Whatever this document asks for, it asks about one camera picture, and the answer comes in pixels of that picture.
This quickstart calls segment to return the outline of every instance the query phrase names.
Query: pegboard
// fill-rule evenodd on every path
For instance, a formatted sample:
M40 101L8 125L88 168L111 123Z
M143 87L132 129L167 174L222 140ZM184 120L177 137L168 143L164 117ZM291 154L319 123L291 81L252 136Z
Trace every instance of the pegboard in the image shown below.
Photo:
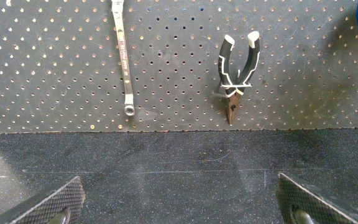
M358 127L357 1L126 0L135 116L110 0L0 1L0 133ZM218 53L231 70L261 34L236 122L226 119Z

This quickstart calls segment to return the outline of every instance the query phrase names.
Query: perforated metal board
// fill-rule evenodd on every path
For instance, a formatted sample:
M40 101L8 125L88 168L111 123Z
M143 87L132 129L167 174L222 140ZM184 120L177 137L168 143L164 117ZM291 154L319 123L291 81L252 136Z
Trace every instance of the perforated metal board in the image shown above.
M358 127L356 8L126 0L129 118L109 0L0 1L0 133ZM252 30L261 33L260 62L230 126L219 48L233 36L231 70L242 68Z

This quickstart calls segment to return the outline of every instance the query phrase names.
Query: metal wrench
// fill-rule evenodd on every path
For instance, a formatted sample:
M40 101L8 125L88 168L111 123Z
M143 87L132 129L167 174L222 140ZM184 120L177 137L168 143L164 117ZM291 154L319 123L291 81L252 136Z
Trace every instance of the metal wrench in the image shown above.
M134 94L132 92L132 86L131 86L131 74L129 73L128 53L125 43L124 21L122 19L124 0L111 0L111 2L112 2L111 11L114 16L114 23L116 25L116 31L117 31L117 40L118 40L119 56L121 58L122 74L124 76L124 89L125 89L124 111L126 115L133 116L135 114Z

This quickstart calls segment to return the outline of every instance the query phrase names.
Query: pliers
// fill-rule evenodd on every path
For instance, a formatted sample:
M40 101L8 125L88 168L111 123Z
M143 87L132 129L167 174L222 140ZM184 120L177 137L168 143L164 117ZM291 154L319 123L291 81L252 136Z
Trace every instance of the pliers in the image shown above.
M239 109L240 97L244 94L245 88L252 86L252 84L249 83L249 80L252 78L259 61L259 32L253 31L248 34L249 53L247 63L241 72L238 69L237 75L231 75L229 73L229 58L234 43L235 41L231 36L224 36L218 60L221 87L225 88L225 96L229 99L229 106L227 107L229 124L232 124L236 117L237 110Z

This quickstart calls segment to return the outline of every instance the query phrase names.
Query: black table surface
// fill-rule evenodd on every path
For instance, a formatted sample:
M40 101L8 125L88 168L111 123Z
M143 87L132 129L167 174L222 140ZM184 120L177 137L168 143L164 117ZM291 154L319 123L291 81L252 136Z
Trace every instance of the black table surface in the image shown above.
M358 129L0 135L0 214L80 175L80 223L283 223L278 173L358 207Z

